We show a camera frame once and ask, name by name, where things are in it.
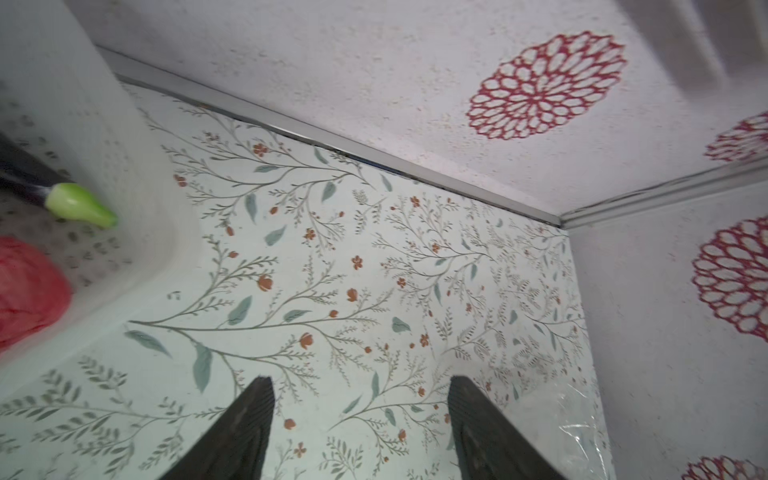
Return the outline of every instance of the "orange flower print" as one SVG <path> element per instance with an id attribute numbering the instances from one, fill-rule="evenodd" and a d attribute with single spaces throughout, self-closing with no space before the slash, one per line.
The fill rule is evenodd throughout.
<path id="1" fill-rule="evenodd" d="M 299 343 L 301 344 L 301 348 L 305 349 L 312 345 L 312 336 L 309 333 L 304 333 L 301 338 L 299 338 Z"/>
<path id="2" fill-rule="evenodd" d="M 304 455 L 306 453 L 306 449 L 304 448 L 304 442 L 299 442 L 299 445 L 293 449 L 293 453 L 295 453 L 297 457 L 301 458 L 301 455 Z"/>
<path id="3" fill-rule="evenodd" d="M 262 292 L 266 292 L 267 290 L 272 290 L 272 279 L 266 275 L 260 276 L 259 281 L 257 283 L 259 284 L 259 288 L 261 289 Z"/>
<path id="4" fill-rule="evenodd" d="M 265 144 L 255 144 L 253 146 L 253 153 L 258 158 L 263 158 L 265 153 L 268 153 L 270 151 L 269 147 L 267 147 Z"/>

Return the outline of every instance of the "metal edge trim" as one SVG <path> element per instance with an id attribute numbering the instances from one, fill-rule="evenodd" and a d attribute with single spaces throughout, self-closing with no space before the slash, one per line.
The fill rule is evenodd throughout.
<path id="1" fill-rule="evenodd" d="M 764 180 L 768 180 L 768 157 L 729 164 L 571 210 L 561 216 L 561 228 L 570 230 L 592 225 L 685 200 L 720 194 Z"/>
<path id="2" fill-rule="evenodd" d="M 249 101 L 223 93 L 161 68 L 147 65 L 115 51 L 100 46 L 97 46 L 97 49 L 115 75 L 126 83 L 150 88 L 151 90 L 159 91 L 184 101 L 205 104 L 207 108 L 213 111 L 240 121 L 257 124 L 294 140 L 345 154 L 353 157 L 355 160 L 391 171 L 394 174 L 409 177 L 433 187 L 479 200 L 494 207 L 508 210 L 514 214 L 538 220 L 554 227 L 561 226 L 558 216 L 543 210 L 529 207 L 448 175 L 429 170 L 349 138 L 341 137 L 295 118 L 260 107 Z"/>

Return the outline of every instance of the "floral wallpaper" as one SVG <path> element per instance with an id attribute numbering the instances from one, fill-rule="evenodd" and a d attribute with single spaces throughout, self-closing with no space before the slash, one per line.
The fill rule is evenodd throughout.
<path id="1" fill-rule="evenodd" d="M 766 469 L 755 466 L 749 460 L 733 460 L 725 455 L 716 458 L 701 457 L 698 462 L 689 463 L 682 480 L 765 480 Z"/>
<path id="2" fill-rule="evenodd" d="M 621 79 L 612 35 L 556 35 L 499 65 L 470 99 L 469 126 L 488 138 L 526 138 L 587 112 Z"/>
<path id="3" fill-rule="evenodd" d="M 745 118 L 735 127 L 717 135 L 704 155 L 710 160 L 749 161 L 768 153 L 768 111 Z"/>
<path id="4" fill-rule="evenodd" d="M 693 261 L 699 300 L 741 333 L 768 342 L 768 217 L 718 230 Z"/>
<path id="5" fill-rule="evenodd" d="M 0 401 L 0 478 L 156 478 L 265 375 L 265 478 L 458 479 L 454 374 L 513 420 L 543 385 L 584 392 L 595 425 L 573 436 L 601 456 L 584 477 L 614 477 L 564 231 L 127 89 L 204 251 L 162 303 Z"/>

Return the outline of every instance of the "green leaf print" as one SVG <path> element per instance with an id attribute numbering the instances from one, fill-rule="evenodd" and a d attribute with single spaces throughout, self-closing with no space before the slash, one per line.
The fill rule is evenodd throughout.
<path id="1" fill-rule="evenodd" d="M 202 343 L 196 343 L 194 348 L 197 351 L 197 358 L 192 366 L 192 374 L 194 375 L 194 382 L 197 385 L 197 389 L 200 392 L 205 390 L 210 381 L 210 364 L 214 359 L 210 350 Z"/>
<path id="2" fill-rule="evenodd" d="M 395 422 L 395 413 L 392 411 L 392 409 L 385 409 L 384 416 L 387 420 L 389 420 L 389 423 L 391 423 L 392 426 L 397 426 L 397 423 Z"/>
<path id="3" fill-rule="evenodd" d="M 274 165 L 260 165 L 259 167 L 256 167 L 256 170 L 254 170 L 254 173 L 257 174 L 264 174 L 266 172 L 271 172 L 272 170 L 277 170 L 280 167 L 275 167 Z"/>
<path id="4" fill-rule="evenodd" d="M 371 381 L 371 390 L 373 390 L 373 396 L 371 397 L 371 400 L 379 396 L 379 373 L 374 372 L 373 373 L 373 381 Z"/>
<path id="5" fill-rule="evenodd" d="M 245 196 L 245 210 L 248 212 L 248 215 L 250 215 L 250 220 L 256 223 L 256 213 L 258 211 L 256 208 L 256 194 L 248 194 Z"/>
<path id="6" fill-rule="evenodd" d="M 349 412 L 351 412 L 351 411 L 352 411 L 352 409 L 354 409 L 354 408 L 357 406 L 357 402 L 359 402 L 359 401 L 360 401 L 360 398 L 361 398 L 361 397 L 362 397 L 362 395 L 361 395 L 361 396 L 359 396 L 359 397 L 357 397 L 356 399 L 354 399 L 354 400 L 352 401 L 352 403 L 350 403 L 350 404 L 349 404 L 349 405 L 348 405 L 348 406 L 347 406 L 347 407 L 346 407 L 346 408 L 345 408 L 345 409 L 342 411 L 342 413 L 349 413 Z"/>
<path id="7" fill-rule="evenodd" d="M 275 243 L 279 242 L 281 238 L 283 238 L 283 233 L 286 232 L 286 226 L 283 225 L 283 228 L 278 230 L 273 230 L 269 232 L 266 237 L 264 237 L 264 241 L 266 242 L 266 245 L 268 247 L 271 247 Z"/>
<path id="8" fill-rule="evenodd" d="M 384 175 L 382 175 L 382 183 L 384 184 L 384 188 L 386 191 L 391 192 L 392 191 L 392 184 L 389 182 L 389 180 L 386 179 Z"/>
<path id="9" fill-rule="evenodd" d="M 392 317 L 392 331 L 395 333 L 410 331 L 411 326 L 408 323 L 403 322 L 396 316 Z"/>
<path id="10" fill-rule="evenodd" d="M 326 160 L 326 159 L 323 157 L 323 154 L 321 154 L 321 153 L 320 153 L 320 150 L 318 150 L 318 148 L 317 148 L 317 147 L 315 147 L 315 158 L 316 158 L 317 160 L 319 160 L 321 164 L 325 164 L 325 165 L 327 165 L 327 164 L 328 164 L 328 160 Z"/>
<path id="11" fill-rule="evenodd" d="M 333 182 L 326 183 L 326 187 L 323 188 L 323 202 L 328 200 L 336 192 L 336 185 Z"/>
<path id="12" fill-rule="evenodd" d="M 290 312 L 283 315 L 283 321 L 284 322 L 292 322 L 295 319 L 302 316 L 304 313 L 308 313 L 310 310 L 291 310 Z"/>
<path id="13" fill-rule="evenodd" d="M 139 342 L 139 345 L 148 348 L 150 350 L 155 350 L 160 353 L 165 353 L 170 357 L 170 353 L 165 349 L 162 343 L 160 343 L 160 340 L 154 338 L 152 335 L 149 335 L 144 332 L 139 332 L 138 330 L 131 330 L 130 332 L 124 333 L 126 337 L 132 340 L 136 340 Z"/>
<path id="14" fill-rule="evenodd" d="M 227 315 L 227 322 L 230 325 L 237 325 L 238 323 L 245 320 L 245 317 L 248 315 L 248 309 L 250 308 L 250 303 L 253 300 L 253 296 L 249 295 L 242 299 L 240 303 L 237 304 L 236 307 L 232 309 L 229 315 Z"/>

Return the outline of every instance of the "white textured wall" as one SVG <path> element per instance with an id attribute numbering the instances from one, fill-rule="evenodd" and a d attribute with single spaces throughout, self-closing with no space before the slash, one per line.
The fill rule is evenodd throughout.
<path id="1" fill-rule="evenodd" d="M 679 478 L 703 456 L 768 466 L 768 343 L 691 281 L 700 245 L 766 215 L 762 183 L 571 231 L 620 480 Z"/>
<path id="2" fill-rule="evenodd" d="M 99 45 L 553 214 L 717 167 L 707 145 L 768 106 L 766 75 L 680 90 L 614 0 L 67 4 Z M 527 138 L 469 126 L 499 64 L 583 31 L 624 46 L 603 100 Z"/>

